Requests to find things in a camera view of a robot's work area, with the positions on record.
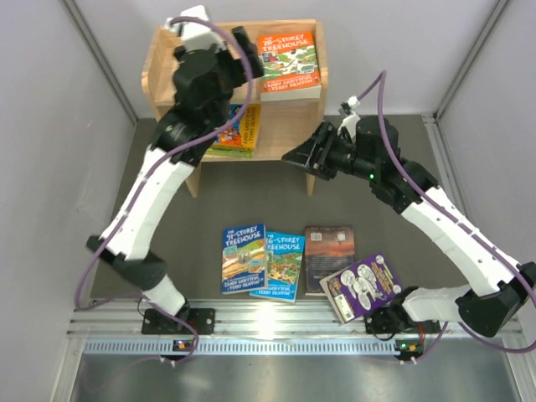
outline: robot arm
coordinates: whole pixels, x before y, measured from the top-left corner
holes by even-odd
[[[190,8],[181,16],[209,20],[203,6]],[[99,249],[122,221],[121,228],[111,237],[100,259],[140,288],[145,297],[167,314],[184,318],[188,314],[188,304],[169,279],[165,262],[149,247],[173,195],[201,162],[214,139],[175,153],[169,159],[167,154],[209,134],[227,121],[230,98],[234,88],[245,83],[245,71],[241,61],[232,57],[226,43],[210,28],[199,23],[181,23],[169,28],[184,43],[174,51],[179,62],[173,73],[177,89],[175,105],[158,122],[142,168],[117,216],[101,235],[91,236],[87,246],[93,251]],[[262,76],[256,47],[244,29],[234,28],[232,34],[247,56],[253,77]]]
[[[323,121],[310,139],[284,155],[283,160],[326,180],[334,178],[339,171],[368,180],[377,199],[428,235],[467,278],[469,285],[456,288],[404,290],[389,305],[389,315],[399,328],[412,327],[415,322],[441,320],[464,322],[481,335],[494,336],[526,302],[527,292],[500,261],[462,229],[464,225],[473,233],[478,231],[448,199],[437,180],[419,163],[400,156],[398,132],[385,119],[389,143],[405,171],[458,222],[444,217],[410,186],[389,158],[378,117],[360,119],[355,113],[357,105],[355,97],[343,103],[344,120],[339,128]],[[516,266],[533,286],[536,264],[520,265],[488,239],[481,235],[480,238]]]

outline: wooden shelf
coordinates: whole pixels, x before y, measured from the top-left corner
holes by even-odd
[[[318,100],[293,102],[263,102],[260,111],[260,133],[253,157],[221,157],[205,155],[202,162],[254,162],[276,161],[292,148],[304,142],[323,118],[327,96],[327,53],[322,23],[314,19],[290,21],[253,21],[236,23],[218,23],[223,30],[230,32],[234,27],[245,27],[250,40],[257,43],[260,35],[291,34],[300,31],[312,31],[317,50],[318,67],[322,80],[322,90]],[[158,27],[155,31],[142,72],[142,88],[151,105],[155,117],[160,119],[172,106],[175,87],[172,82],[173,71],[178,62],[173,57],[173,50],[182,44],[174,33]],[[245,101],[246,85],[234,91],[233,103]],[[260,81],[255,82],[252,97],[260,102]],[[197,196],[200,172],[187,181],[193,196]],[[314,180],[307,179],[307,192],[312,193]]]

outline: book cover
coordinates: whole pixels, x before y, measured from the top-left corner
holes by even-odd
[[[224,230],[222,293],[264,289],[267,279],[265,226],[252,224]]]
[[[236,116],[241,104],[229,106],[229,119]],[[253,152],[260,129],[260,104],[248,106],[240,121],[216,137],[210,146],[213,149],[236,149],[244,152]]]
[[[402,291],[381,253],[356,262],[320,283],[342,323],[384,306]]]
[[[259,54],[265,70],[260,87],[261,100],[320,96],[321,78],[312,32],[262,35],[259,37]],[[298,95],[296,90],[304,91]]]
[[[305,294],[325,296],[320,280],[353,264],[352,226],[307,226],[305,232]]]
[[[304,236],[266,232],[268,288],[263,291],[251,291],[250,295],[294,302],[304,246]]]

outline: metal base plate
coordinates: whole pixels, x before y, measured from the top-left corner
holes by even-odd
[[[199,335],[212,335],[214,333],[216,311],[213,308],[190,308],[187,322]],[[143,335],[190,335],[190,331],[178,325],[156,310],[148,308],[143,314]]]

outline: stacked books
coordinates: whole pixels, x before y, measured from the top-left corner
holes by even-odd
[[[277,301],[296,300],[305,237],[266,232],[263,224],[224,230],[223,294],[248,291]]]
[[[229,120],[236,116],[241,104],[231,104]],[[207,150],[208,155],[224,157],[252,157],[260,129],[260,105],[251,104],[240,121],[216,137]]]

